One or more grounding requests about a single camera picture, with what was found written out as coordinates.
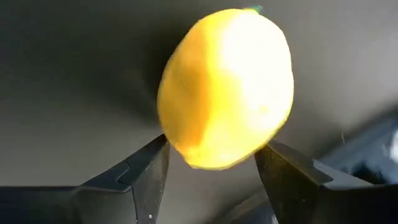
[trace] gray background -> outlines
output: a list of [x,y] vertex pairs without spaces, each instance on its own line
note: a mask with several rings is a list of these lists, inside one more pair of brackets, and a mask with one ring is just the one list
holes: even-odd
[[[155,96],[199,18],[260,4],[295,75],[277,139],[319,156],[398,98],[398,1],[0,2],[0,185],[74,185],[161,133]],[[205,223],[261,186],[252,158],[193,170],[173,151],[159,223]]]

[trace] yellow lemon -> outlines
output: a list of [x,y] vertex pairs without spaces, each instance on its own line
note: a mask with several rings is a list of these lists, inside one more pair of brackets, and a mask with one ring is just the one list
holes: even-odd
[[159,120],[192,167],[225,169],[274,136],[293,89],[283,32],[253,9],[227,9],[199,20],[170,57]]

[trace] lemon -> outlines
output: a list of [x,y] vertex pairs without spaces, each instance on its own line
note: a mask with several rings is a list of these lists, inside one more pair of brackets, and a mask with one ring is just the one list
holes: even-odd
[[200,19],[170,57],[157,109],[169,142],[192,167],[226,169],[267,144],[293,102],[283,32],[252,9]]

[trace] gray wall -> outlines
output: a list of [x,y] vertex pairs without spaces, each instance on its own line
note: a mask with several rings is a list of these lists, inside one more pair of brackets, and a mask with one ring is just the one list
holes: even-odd
[[[277,139],[321,154],[398,98],[396,0],[0,1],[0,185],[73,185],[156,137],[155,96],[199,18],[260,4],[285,32],[295,101]],[[204,223],[260,187],[254,161],[172,153],[160,224]]]

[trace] black metal jaw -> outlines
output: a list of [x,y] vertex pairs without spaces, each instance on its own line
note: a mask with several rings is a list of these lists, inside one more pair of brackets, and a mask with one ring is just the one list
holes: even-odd
[[0,223],[155,224],[169,150],[161,135],[77,187],[0,187]]
[[277,142],[255,155],[279,224],[398,223],[398,185],[373,185]]

